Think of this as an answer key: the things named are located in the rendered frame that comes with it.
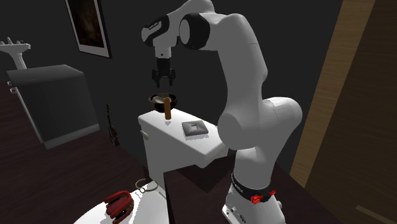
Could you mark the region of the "framed dark wall picture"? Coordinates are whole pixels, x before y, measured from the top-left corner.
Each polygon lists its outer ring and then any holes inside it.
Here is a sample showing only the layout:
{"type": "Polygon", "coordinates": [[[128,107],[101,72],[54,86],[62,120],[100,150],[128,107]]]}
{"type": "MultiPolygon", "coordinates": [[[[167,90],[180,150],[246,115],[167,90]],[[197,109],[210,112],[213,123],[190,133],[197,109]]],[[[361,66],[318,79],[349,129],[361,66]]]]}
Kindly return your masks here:
{"type": "Polygon", "coordinates": [[[64,0],[78,50],[112,58],[101,0],[64,0]]]}

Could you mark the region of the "grey cabinet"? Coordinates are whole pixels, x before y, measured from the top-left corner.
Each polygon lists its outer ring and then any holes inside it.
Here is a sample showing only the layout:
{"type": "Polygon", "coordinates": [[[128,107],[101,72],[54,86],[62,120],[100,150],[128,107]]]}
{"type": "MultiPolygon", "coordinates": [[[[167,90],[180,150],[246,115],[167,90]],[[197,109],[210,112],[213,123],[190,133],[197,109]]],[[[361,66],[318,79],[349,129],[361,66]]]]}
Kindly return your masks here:
{"type": "Polygon", "coordinates": [[[50,149],[100,130],[84,72],[62,64],[7,72],[40,141],[50,149]]]}

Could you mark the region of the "white toilet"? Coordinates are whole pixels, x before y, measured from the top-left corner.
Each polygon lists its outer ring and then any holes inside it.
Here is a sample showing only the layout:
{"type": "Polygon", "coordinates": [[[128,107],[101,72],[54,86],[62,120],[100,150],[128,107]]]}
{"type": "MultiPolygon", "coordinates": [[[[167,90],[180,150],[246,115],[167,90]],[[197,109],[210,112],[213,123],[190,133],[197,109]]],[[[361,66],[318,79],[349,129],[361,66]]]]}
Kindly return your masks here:
{"type": "MultiPolygon", "coordinates": [[[[164,174],[191,165],[205,168],[228,153],[215,125],[202,120],[209,133],[186,137],[181,124],[201,119],[178,109],[171,116],[166,120],[163,113],[150,111],[138,118],[151,182],[136,181],[136,190],[130,192],[133,211],[119,224],[169,224],[164,174]]],[[[112,224],[112,219],[101,202],[74,224],[112,224]]]]}

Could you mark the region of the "black bowl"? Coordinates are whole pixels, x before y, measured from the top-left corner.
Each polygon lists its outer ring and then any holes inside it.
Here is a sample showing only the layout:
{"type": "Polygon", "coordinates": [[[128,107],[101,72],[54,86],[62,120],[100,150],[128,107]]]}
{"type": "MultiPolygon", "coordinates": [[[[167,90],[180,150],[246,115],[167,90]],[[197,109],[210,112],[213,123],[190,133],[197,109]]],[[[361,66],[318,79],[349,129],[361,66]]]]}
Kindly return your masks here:
{"type": "Polygon", "coordinates": [[[178,103],[178,98],[174,94],[170,93],[158,93],[153,94],[148,98],[149,103],[152,105],[153,109],[159,113],[164,113],[164,99],[169,98],[170,102],[170,109],[173,109],[175,105],[178,103]]]}

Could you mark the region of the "red and brown folded object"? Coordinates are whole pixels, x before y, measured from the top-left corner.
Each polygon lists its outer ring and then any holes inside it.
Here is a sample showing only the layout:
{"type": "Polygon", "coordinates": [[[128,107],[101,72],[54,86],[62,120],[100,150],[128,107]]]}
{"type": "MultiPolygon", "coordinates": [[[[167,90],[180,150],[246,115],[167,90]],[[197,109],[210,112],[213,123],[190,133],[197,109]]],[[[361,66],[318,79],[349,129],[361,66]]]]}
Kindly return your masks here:
{"type": "Polygon", "coordinates": [[[134,200],[129,191],[116,192],[104,199],[106,214],[112,219],[112,224],[119,224],[134,208],[134,200]]]}

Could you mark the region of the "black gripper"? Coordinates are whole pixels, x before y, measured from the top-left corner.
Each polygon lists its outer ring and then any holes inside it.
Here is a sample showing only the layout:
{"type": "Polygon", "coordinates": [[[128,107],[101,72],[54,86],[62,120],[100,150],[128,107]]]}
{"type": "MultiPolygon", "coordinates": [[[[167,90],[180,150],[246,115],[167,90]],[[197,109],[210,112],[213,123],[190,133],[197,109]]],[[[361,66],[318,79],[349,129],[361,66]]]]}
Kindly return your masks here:
{"type": "Polygon", "coordinates": [[[157,88],[160,88],[161,76],[167,76],[169,86],[173,86],[173,82],[176,78],[176,71],[171,68],[170,58],[157,58],[157,69],[152,69],[152,79],[154,80],[157,88]]]}

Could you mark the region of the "brown cylinder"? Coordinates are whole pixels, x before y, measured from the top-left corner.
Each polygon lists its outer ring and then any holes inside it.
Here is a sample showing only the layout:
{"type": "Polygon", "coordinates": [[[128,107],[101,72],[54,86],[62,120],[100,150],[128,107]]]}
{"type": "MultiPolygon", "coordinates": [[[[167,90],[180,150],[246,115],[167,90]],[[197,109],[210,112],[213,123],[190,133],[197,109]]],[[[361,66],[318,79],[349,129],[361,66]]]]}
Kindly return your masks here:
{"type": "Polygon", "coordinates": [[[171,99],[169,97],[164,98],[164,114],[165,114],[166,120],[170,120],[172,118],[172,116],[171,116],[171,99]]]}

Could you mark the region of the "grey square block with hole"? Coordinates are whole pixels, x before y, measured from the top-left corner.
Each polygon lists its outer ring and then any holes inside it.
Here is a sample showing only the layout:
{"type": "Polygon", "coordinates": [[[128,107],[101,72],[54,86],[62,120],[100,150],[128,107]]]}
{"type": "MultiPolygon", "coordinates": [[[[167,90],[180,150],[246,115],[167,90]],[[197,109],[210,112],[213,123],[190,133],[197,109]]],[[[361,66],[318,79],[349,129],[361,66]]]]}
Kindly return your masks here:
{"type": "Polygon", "coordinates": [[[202,120],[183,122],[181,125],[186,137],[209,133],[205,123],[202,120]]]}

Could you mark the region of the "white pedestal sink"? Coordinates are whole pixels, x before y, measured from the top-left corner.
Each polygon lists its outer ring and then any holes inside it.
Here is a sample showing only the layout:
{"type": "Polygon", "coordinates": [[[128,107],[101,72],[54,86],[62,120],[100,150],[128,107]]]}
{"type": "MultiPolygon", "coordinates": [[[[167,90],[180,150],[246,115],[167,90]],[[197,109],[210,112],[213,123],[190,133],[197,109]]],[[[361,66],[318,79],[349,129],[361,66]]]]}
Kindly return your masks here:
{"type": "Polygon", "coordinates": [[[23,60],[23,53],[26,50],[31,48],[31,45],[28,43],[21,43],[20,41],[16,41],[13,43],[12,40],[7,37],[7,44],[4,41],[0,41],[0,51],[9,54],[17,69],[26,69],[25,62],[23,60]]]}

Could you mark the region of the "dark robot stand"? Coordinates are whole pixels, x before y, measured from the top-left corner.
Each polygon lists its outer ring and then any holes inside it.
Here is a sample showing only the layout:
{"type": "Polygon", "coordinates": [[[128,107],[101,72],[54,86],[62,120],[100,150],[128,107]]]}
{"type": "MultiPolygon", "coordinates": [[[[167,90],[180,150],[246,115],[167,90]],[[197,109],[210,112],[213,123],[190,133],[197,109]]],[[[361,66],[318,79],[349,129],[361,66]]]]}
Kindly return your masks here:
{"type": "MultiPolygon", "coordinates": [[[[222,215],[235,156],[211,162],[205,168],[191,165],[164,174],[170,224],[229,224],[222,215]]],[[[282,203],[286,224],[342,224],[278,165],[272,186],[282,203]]]]}

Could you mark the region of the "brown wooden door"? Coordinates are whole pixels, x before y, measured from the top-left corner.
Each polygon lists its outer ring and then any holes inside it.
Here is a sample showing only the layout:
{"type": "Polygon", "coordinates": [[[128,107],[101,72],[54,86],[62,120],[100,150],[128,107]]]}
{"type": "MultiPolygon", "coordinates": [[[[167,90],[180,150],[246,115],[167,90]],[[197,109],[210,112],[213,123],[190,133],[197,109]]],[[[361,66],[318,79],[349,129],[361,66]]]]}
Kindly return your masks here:
{"type": "Polygon", "coordinates": [[[291,176],[343,224],[397,224],[397,0],[344,0],[291,176]]]}

